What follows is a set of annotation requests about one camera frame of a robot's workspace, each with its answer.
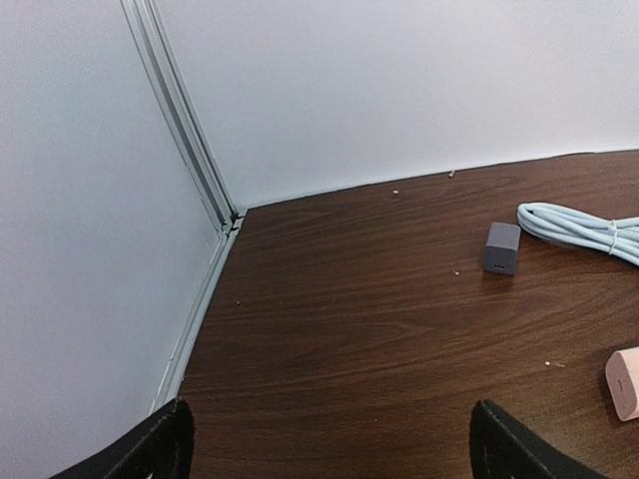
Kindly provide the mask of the dark grey USB charger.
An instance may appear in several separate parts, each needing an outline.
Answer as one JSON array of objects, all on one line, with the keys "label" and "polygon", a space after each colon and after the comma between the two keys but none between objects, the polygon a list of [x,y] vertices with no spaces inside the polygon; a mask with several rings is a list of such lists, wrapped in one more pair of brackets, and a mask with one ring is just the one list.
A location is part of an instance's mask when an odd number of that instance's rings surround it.
[{"label": "dark grey USB charger", "polygon": [[493,222],[483,250],[484,271],[515,275],[518,265],[518,251],[521,227],[519,225]]}]

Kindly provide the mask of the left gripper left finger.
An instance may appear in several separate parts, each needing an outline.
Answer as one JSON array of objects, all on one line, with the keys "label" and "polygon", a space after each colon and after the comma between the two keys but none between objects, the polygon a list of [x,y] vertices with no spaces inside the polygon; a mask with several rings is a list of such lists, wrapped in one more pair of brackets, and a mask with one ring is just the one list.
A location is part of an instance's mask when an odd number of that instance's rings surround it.
[{"label": "left gripper left finger", "polygon": [[187,401],[162,406],[110,446],[58,473],[58,478],[188,478],[195,424]]}]

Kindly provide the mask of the small pink adapter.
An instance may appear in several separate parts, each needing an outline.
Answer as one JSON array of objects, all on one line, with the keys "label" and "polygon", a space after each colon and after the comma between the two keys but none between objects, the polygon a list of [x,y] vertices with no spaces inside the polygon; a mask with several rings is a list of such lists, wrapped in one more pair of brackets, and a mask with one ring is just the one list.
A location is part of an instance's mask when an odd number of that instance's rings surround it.
[{"label": "small pink adapter", "polygon": [[621,421],[638,418],[638,348],[615,351],[605,365],[606,382]]}]

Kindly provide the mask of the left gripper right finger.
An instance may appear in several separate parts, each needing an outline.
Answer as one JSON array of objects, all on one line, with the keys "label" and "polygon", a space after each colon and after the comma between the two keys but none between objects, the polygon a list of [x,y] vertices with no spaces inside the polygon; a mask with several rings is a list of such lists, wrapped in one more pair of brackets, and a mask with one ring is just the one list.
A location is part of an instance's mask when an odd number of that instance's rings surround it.
[{"label": "left gripper right finger", "polygon": [[491,400],[471,411],[470,464],[474,478],[600,478],[562,453]]}]

